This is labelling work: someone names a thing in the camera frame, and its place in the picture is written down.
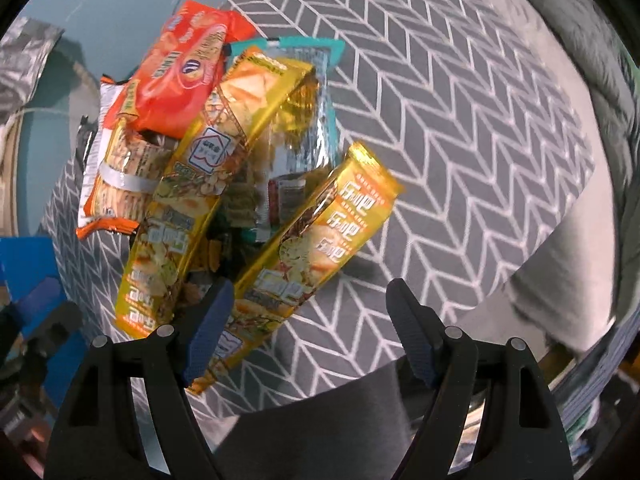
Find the printed logo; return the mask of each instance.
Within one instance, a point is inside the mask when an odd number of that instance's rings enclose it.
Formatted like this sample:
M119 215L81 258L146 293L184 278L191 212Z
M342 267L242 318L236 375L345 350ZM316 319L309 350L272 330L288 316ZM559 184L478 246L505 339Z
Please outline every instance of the printed logo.
M204 130L189 157L189 164L207 174L220 166L233 148L232 138L214 128Z
M169 23L167 23L166 30L174 30L175 27L177 27L181 21L182 21L181 14L178 14L172 17L171 20L169 20Z
M190 74L196 72L200 68L200 62L197 59L190 59L182 66L183 74Z

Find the cracker package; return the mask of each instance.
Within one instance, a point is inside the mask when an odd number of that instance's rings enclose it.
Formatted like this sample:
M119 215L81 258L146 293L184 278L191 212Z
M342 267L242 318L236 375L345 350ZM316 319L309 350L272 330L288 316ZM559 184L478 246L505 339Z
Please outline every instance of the cracker package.
M108 128L126 117L136 131L181 139L224 72L225 41L247 40L254 26L234 10L187 0L162 28L105 117Z
M169 322L191 259L261 131L312 70L249 48L207 99L173 154L140 224L116 299L116 323L144 337Z
M195 393L236 366L331 278L391 215L402 187L360 143L234 283L236 302Z
M85 238L95 228L101 228L95 222L100 218L94 218L84 212L84 206L91 196L95 179L98 177L100 163L104 160L111 140L111 129L104 127L104 117L111 105L116 101L126 83L116 83L113 79L102 76L100 79L100 113L98 115L98 130L91 140L91 145L87 146L88 155L84 171L82 172L82 190L80 192L80 207L78 209L78 227L76 235L78 238Z
M230 44L230 58L248 44L260 46L268 56L291 57L314 66L314 73L271 120L223 199L226 224L241 228L245 243L261 244L289 221L341 160L328 73L339 62L344 42L301 36L256 38Z

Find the clear plastic wrapper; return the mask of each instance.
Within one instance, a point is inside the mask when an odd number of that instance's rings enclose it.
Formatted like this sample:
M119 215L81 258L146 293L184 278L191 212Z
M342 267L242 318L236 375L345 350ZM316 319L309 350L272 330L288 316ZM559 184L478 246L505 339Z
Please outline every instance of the clear plastic wrapper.
M304 60L315 69L282 104L223 200L226 224L242 228L246 243L260 244L291 218L341 159L327 78L344 44L303 37L249 40L231 44L230 57L248 44L258 44L268 56Z

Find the red snack bag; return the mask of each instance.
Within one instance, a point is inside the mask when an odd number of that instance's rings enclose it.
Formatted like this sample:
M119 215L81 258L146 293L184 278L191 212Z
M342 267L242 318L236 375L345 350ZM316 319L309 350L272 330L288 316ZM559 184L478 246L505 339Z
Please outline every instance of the red snack bag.
M187 0L107 112L105 127L113 128L123 116L137 132L181 139L223 75L222 45L254 35L254 26L238 12Z

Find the herringbone pattern fabric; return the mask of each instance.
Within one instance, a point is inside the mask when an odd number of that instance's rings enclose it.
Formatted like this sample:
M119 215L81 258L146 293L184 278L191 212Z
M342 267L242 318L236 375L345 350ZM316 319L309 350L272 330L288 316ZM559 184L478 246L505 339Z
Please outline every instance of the herringbone pattern fabric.
M455 323L544 241L593 169L553 76L481 0L229 5L267 37L346 42L330 81L342 142L364 140L406 192L334 280L229 378L193 399L202 418L313 396L397 358L402 348L384 301L394 277ZM73 173L68 166L44 226L67 265L66 290L88 311L88 332L118 340L112 305L127 240L104 232L75 238Z

